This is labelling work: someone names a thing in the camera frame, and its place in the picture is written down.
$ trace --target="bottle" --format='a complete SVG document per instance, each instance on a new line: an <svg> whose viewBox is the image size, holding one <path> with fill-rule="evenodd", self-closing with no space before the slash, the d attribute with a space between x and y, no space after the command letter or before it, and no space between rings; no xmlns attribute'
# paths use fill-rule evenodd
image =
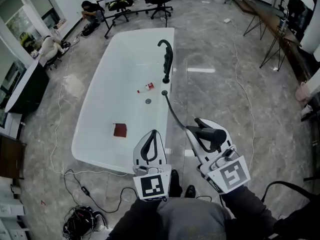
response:
<svg viewBox="0 0 320 240"><path fill-rule="evenodd" d="M151 89L155 88L152 82L146 84L143 89L137 90L138 94L145 93Z"/></svg>

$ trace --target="brown cloth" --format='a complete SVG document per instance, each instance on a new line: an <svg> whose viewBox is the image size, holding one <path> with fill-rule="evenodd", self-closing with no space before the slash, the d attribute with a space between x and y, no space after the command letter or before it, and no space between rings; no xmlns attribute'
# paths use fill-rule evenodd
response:
<svg viewBox="0 0 320 240"><path fill-rule="evenodd" d="M125 123L115 123L113 136L116 137L127 137L127 126Z"/></svg>

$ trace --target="black faucet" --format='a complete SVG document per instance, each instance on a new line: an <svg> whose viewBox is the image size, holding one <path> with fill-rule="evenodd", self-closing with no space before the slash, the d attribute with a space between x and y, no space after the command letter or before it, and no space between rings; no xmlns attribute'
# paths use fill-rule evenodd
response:
<svg viewBox="0 0 320 240"><path fill-rule="evenodd" d="M172 61L174 59L174 53L172 51L172 47L170 43L167 40L164 40L164 39L160 40L158 43L158 46L160 47L163 43L166 44L166 48L165 48L164 64L163 64L165 76L162 79L162 82L167 84L170 82L169 74L170 74Z"/></svg>

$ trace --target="bathtub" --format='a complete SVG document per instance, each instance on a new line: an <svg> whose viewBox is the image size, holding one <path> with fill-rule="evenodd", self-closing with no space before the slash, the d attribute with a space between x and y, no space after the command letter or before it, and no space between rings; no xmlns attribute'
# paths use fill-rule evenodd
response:
<svg viewBox="0 0 320 240"><path fill-rule="evenodd" d="M161 91L171 96L164 78L167 40L174 51L174 28L151 28L116 34L106 48L85 96L72 141L72 155L80 161L133 174L133 150L156 129L166 147L169 108ZM152 82L154 89L137 90ZM126 137L115 137L115 124L126 124Z"/></svg>

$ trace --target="marble floor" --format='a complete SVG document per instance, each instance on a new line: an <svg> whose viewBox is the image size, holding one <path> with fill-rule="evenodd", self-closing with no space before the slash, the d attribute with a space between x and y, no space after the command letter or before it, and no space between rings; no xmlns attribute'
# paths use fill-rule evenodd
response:
<svg viewBox="0 0 320 240"><path fill-rule="evenodd" d="M245 37L243 32L252 16L241 12L233 3L216 4L212 0L173 0L174 11L168 26L175 28L176 82L174 83L173 109L183 124L195 125L194 118L213 120L230 133L237 150L244 155L247 164L252 159L252 117L246 94L235 80L236 52L232 35L235 27L225 24L232 19L237 31L234 40L240 60L238 79L243 83L252 103L255 118L254 157L250 169L248 187L262 197L268 183L288 181L307 190L311 183L303 178L311 174L311 129L307 122L300 122L302 105L295 99L298 81L288 60L279 72L273 71L277 57L259 68L273 37L267 30L262 40L258 28ZM132 10L145 8L143 0L137 1ZM144 12L132 14L130 22L117 20L109 35L105 24L88 38L82 38L66 55L57 69L48 71L50 81L36 112L26 119L21 140L27 143L24 159L24 178L21 181L21 200L25 206L25 221L33 239L61 239L64 218L75 203L64 185L63 175L55 173L50 155L55 147L55 129L60 120L58 98L61 84L61 124L57 130L58 146L52 156L56 171L73 169L75 172L103 168L77 161L71 153L73 134L87 89L113 35L123 31L162 28L165 22L156 15L154 20ZM73 42L84 27L81 22L68 37ZM196 72L192 69L209 69ZM218 201L218 194L196 171L199 161L185 156L190 146L184 132L174 125L171 154L168 161L177 169L183 189L195 185L197 195L209 195ZM76 176L86 186L97 204L113 211L119 203L123 187L134 187L132 175L119 177L106 172L81 173ZM66 184L77 202L96 208L82 193L72 175L66 176ZM113 228L134 202L135 195L126 189L118 212L107 214L109 227ZM306 200L282 186L269 190L266 205L273 215L289 215Z"/></svg>

